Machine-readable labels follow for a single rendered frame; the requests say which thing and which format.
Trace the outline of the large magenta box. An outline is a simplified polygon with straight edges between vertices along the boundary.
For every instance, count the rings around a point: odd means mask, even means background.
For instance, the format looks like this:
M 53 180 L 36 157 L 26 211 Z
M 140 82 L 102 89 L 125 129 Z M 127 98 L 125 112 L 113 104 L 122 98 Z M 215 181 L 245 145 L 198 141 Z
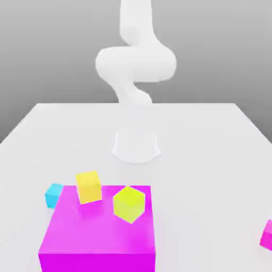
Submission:
M 101 201 L 81 205 L 74 185 L 63 186 L 38 251 L 42 272 L 155 272 L 151 187 L 145 211 L 132 224 L 113 212 L 123 186 L 104 185 Z

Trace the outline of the small magenta cube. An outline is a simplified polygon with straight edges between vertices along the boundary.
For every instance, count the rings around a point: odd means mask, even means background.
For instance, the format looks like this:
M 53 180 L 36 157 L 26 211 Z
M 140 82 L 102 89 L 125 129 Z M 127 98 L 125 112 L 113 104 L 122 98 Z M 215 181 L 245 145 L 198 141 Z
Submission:
M 259 244 L 262 247 L 272 251 L 272 220 L 267 221 Z

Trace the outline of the small cyan cube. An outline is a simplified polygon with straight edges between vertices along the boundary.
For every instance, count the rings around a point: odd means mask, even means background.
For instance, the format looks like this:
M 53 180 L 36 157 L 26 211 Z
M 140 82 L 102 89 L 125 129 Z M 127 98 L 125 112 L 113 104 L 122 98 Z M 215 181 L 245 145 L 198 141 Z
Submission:
M 52 183 L 45 193 L 46 205 L 48 208 L 55 208 L 62 192 L 63 185 Z

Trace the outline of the small orange-yellow cube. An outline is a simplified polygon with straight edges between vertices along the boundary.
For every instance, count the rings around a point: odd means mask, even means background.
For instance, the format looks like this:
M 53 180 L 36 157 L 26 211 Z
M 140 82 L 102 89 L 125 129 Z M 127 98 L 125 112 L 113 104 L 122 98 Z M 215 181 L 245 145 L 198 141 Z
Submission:
M 102 200 L 101 182 L 96 171 L 80 173 L 75 177 L 81 205 Z

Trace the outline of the small lime-yellow cube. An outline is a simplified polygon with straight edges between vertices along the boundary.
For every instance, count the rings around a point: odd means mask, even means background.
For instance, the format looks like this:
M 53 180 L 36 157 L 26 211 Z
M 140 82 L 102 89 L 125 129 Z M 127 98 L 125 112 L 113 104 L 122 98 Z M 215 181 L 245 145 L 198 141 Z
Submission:
M 113 196 L 114 215 L 130 224 L 145 212 L 145 204 L 145 193 L 131 186 L 125 186 Z

